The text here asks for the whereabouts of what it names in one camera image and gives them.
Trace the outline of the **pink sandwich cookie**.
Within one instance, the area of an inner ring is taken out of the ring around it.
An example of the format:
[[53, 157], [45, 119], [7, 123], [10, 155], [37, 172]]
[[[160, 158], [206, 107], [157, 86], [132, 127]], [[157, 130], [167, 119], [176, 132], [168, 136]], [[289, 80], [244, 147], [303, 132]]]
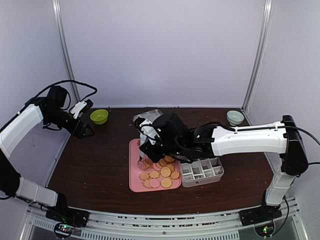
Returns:
[[150, 179], [149, 184], [152, 188], [159, 188], [161, 183], [157, 179]]

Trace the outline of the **right metal frame post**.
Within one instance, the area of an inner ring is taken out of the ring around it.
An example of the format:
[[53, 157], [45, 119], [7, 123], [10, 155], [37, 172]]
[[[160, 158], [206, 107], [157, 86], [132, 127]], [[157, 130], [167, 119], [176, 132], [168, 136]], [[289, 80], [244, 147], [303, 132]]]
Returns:
[[246, 95], [242, 105], [242, 110], [246, 115], [248, 115], [250, 112], [250, 106], [252, 105], [254, 95], [258, 86], [259, 77], [262, 70], [263, 56], [267, 47], [267, 41], [268, 41], [269, 31], [270, 31], [273, 2], [274, 2], [273, 0], [264, 1], [264, 9], [263, 9], [263, 16], [262, 16], [262, 22], [260, 27], [258, 45], [257, 45], [253, 67], [252, 67], [252, 71], [249, 79], [249, 84], [248, 84]]

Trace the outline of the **left metal frame post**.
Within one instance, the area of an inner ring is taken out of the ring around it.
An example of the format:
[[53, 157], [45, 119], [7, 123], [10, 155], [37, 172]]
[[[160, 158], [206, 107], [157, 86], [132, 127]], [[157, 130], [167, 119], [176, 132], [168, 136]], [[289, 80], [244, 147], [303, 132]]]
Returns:
[[52, 7], [67, 77], [69, 80], [75, 80], [64, 30], [63, 17], [61, 12], [61, 1], [52, 0]]

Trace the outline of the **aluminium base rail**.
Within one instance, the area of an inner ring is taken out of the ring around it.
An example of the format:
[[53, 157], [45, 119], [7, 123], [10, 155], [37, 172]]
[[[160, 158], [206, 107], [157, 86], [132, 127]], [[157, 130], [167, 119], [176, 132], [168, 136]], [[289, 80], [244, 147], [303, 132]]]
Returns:
[[[66, 240], [310, 240], [294, 197], [281, 203], [282, 216], [272, 221], [244, 226], [239, 211], [146, 215], [87, 210], [86, 227], [77, 227]], [[275, 224], [275, 235], [258, 235], [262, 226]], [[30, 205], [18, 240], [61, 240], [54, 233], [56, 221]]]

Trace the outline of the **round dotted biscuit bottom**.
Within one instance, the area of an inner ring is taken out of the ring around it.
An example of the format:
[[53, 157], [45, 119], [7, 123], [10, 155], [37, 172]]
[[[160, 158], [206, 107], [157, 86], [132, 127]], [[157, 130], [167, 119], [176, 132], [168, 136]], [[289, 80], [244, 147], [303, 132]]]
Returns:
[[165, 189], [168, 189], [172, 186], [173, 182], [170, 178], [163, 178], [161, 181], [160, 181], [160, 185], [165, 188]]

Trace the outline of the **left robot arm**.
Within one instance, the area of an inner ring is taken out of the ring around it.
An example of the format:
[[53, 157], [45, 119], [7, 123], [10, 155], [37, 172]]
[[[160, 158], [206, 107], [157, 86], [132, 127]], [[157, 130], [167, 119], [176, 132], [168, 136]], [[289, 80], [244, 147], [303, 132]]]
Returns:
[[53, 215], [61, 222], [67, 222], [72, 218], [72, 211], [65, 206], [63, 195], [24, 178], [9, 161], [20, 142], [39, 124], [47, 130], [55, 125], [56, 131], [65, 129], [78, 139], [95, 134], [91, 126], [81, 119], [82, 114], [93, 106], [88, 96], [68, 109], [64, 106], [70, 93], [61, 87], [60, 82], [44, 90], [46, 96], [37, 93], [0, 129], [0, 190], [5, 194], [5, 199], [20, 198], [53, 207]]

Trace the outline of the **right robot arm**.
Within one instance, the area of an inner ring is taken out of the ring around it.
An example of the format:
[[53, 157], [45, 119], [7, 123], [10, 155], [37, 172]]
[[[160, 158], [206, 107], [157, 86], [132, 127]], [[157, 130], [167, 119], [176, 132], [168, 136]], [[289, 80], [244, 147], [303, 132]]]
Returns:
[[309, 166], [299, 129], [290, 115], [265, 125], [231, 127], [212, 121], [189, 128], [177, 114], [163, 113], [138, 116], [133, 124], [140, 133], [140, 151], [155, 163], [166, 156], [191, 164], [231, 154], [279, 154], [277, 172], [256, 210], [261, 221], [276, 212], [294, 179]]

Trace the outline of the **metal frame post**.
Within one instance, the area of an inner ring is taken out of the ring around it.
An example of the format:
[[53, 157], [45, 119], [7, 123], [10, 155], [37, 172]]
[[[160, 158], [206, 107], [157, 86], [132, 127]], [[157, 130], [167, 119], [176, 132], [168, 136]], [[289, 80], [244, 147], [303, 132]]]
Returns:
[[248, 115], [250, 112], [250, 106], [252, 105], [254, 95], [258, 86], [259, 77], [262, 70], [263, 56], [267, 47], [267, 41], [268, 41], [269, 31], [270, 31], [273, 2], [274, 2], [273, 0], [264, 1], [264, 9], [263, 9], [263, 16], [262, 16], [262, 22], [260, 27], [258, 45], [257, 45], [253, 67], [252, 67], [252, 71], [249, 79], [249, 84], [248, 84], [246, 95], [242, 105], [242, 110], [246, 115]]
[[64, 30], [63, 17], [61, 12], [61, 1], [52, 0], [52, 7], [67, 77], [69, 80], [75, 80]]

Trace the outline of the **silver divided cookie tin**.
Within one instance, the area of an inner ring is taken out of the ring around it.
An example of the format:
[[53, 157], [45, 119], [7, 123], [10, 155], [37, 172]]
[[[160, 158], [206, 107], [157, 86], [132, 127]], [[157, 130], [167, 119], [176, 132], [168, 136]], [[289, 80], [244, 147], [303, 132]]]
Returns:
[[224, 175], [219, 157], [203, 158], [192, 163], [178, 163], [181, 184], [185, 188], [216, 183]]

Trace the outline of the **celadon ceramic bowl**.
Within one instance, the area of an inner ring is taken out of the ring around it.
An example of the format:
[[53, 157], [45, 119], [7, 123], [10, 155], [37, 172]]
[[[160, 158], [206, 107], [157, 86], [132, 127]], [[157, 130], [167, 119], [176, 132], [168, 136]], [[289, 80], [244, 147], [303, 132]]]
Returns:
[[228, 111], [226, 117], [231, 126], [238, 126], [245, 120], [245, 116], [237, 110]]

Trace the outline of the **green plastic bowl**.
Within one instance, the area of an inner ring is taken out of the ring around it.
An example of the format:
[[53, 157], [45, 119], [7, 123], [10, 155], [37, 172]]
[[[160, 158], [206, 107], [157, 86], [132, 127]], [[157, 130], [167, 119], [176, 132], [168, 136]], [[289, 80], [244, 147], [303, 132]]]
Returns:
[[102, 125], [107, 122], [109, 112], [106, 109], [97, 109], [90, 114], [90, 119], [96, 125]]

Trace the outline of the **pink plastic tray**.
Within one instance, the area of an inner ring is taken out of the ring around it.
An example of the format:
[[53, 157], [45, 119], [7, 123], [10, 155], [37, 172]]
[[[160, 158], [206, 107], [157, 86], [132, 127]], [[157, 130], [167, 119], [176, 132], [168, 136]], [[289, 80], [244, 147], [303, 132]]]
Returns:
[[[133, 139], [129, 143], [129, 187], [135, 193], [154, 192], [173, 190], [180, 187], [182, 184], [180, 171], [176, 162], [171, 162], [169, 166], [161, 164], [149, 163], [147, 170], [141, 170], [138, 167], [138, 160], [140, 157], [140, 150], [137, 146], [139, 139]], [[150, 179], [157, 179], [161, 183], [163, 178], [170, 178], [172, 186], [170, 188], [163, 188], [161, 185], [158, 188], [150, 186]]]

